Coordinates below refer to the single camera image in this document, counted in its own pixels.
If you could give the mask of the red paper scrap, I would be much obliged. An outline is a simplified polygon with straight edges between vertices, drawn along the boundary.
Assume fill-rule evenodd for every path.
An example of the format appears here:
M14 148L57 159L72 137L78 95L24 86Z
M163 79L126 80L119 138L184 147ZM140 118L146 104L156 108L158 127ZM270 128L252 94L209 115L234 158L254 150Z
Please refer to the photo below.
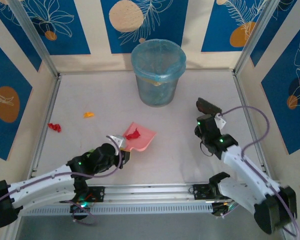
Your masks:
M140 135L138 129L136 128L136 129L134 130L134 132L129 133L129 134L126 134L126 135L125 135L125 138L126 138L127 140L134 140L134 139L138 139L140 136L141 136L141 135Z
M47 126L51 130L56 131L58 133L60 133L62 131L62 128L61 128L61 126L58 123L56 123L56 124L54 124L54 123L48 123Z

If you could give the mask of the trash bin with blue liner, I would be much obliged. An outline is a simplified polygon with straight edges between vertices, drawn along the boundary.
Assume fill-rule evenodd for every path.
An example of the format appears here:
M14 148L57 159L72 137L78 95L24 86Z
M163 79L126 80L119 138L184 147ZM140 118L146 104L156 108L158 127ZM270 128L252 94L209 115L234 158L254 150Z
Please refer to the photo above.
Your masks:
M179 78L186 71L186 54L166 39L150 39L131 52L132 69L141 101L163 107L174 98Z

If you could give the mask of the aluminium frame post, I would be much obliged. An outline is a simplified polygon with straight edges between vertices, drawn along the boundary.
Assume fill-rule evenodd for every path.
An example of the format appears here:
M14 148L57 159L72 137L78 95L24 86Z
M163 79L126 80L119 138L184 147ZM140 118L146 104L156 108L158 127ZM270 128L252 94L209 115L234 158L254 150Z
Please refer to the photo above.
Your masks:
M267 24L269 23L273 13L275 12L280 0L267 0L264 9L259 15L259 18L252 30L249 39L244 46L241 55L233 68L233 75L237 77L242 70L245 62L250 58L250 54L258 43L262 33L264 32Z
M25 32L27 38L33 45L34 49L40 56L41 60L45 63L48 70L51 74L58 79L59 72L55 64L53 63L50 54L43 43L39 33L37 32L35 26L33 25L32 21L30 20L26 10L22 6L19 0L7 0L7 3L13 12L15 18L19 22L20 26L22 27L23 31Z

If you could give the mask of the dark brown hand brush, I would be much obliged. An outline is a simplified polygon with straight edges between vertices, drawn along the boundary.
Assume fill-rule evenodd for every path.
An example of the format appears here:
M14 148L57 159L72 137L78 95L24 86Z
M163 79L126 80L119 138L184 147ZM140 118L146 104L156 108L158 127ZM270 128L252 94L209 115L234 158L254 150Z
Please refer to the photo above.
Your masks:
M205 115L212 115L215 116L217 114L222 113L222 109L215 106L214 104L206 101L205 99L199 97L196 101L196 107L199 112Z

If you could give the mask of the aluminium mounting rail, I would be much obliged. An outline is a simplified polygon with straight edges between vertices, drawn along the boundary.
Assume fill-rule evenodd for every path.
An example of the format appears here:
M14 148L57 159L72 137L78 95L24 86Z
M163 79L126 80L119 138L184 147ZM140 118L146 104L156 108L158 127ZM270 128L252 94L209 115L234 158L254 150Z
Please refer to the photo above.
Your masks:
M63 188L74 186L70 176L49 177L47 179L29 179L12 183L7 190L15 208L31 209L58 204L72 198ZM193 202L195 200L193 186L181 185L88 185L89 187L105 187L102 203L107 204L145 204Z

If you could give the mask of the pink plastic dustpan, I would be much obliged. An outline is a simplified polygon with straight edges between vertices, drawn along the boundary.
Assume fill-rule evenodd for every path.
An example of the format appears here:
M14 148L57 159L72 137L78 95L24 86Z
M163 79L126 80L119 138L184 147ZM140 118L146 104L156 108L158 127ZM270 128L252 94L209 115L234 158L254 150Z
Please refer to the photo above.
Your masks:
M151 141L154 139L156 132L146 128L138 123L132 122L127 130L124 132L123 136L125 137L127 134L133 133L135 129L140 133L140 137L137 139L127 140L126 139L126 148L125 151L136 150L138 152L144 151Z

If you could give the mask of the aluminium table side rail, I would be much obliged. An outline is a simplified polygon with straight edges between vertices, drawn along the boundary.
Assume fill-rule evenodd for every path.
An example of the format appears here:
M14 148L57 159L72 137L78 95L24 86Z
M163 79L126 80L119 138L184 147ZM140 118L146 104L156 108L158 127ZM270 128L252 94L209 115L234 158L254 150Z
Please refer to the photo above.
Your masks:
M243 112L248 124L248 128L252 137L252 140L254 142L254 148L257 153L257 158L259 160L259 163L261 165L261 170L267 174L269 177L272 177L271 169L269 168L269 165L266 160L266 155L262 147L262 140L261 138L264 136L264 134L267 132L267 128L265 128L262 131L259 131L258 129L258 118L261 118L261 123L264 124L267 127L267 121L265 117L257 110L251 108L251 104L247 98L247 94L244 90L243 84L241 83L241 79L238 77L238 75L235 73L235 71L232 72L233 80L236 86L236 90L241 102L242 106L250 106L250 107L244 107Z
M47 135L47 131L48 131L48 123L50 123L50 120L51 120L51 116L52 116L54 105L55 105L55 102L57 99L60 84L61 84L61 77L59 76L53 85L52 92L48 99L48 104L47 104L47 108L46 108L44 118L43 118L43 124L42 124L41 132L39 135L39 140L36 145L35 152L33 155L33 161L31 164L32 171L37 169L41 155L42 155L42 150L44 147L44 143L45 143L45 139L46 139L46 135Z

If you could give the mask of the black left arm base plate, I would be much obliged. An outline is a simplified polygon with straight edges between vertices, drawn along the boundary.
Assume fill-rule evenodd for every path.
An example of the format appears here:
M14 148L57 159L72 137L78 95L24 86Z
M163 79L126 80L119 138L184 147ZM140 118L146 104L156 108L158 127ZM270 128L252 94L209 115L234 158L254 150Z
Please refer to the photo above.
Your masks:
M70 193L72 198L60 200L59 203L66 203L66 200L77 204L102 203L105 197L104 186L88 186L76 189L74 186L64 187L63 192Z

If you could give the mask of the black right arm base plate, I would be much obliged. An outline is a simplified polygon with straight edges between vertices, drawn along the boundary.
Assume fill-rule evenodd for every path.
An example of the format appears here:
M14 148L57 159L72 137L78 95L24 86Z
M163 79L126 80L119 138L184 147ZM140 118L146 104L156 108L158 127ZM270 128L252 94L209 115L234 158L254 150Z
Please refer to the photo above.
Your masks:
M194 184L193 195L195 200L229 200L230 198L220 193L219 189L214 185Z

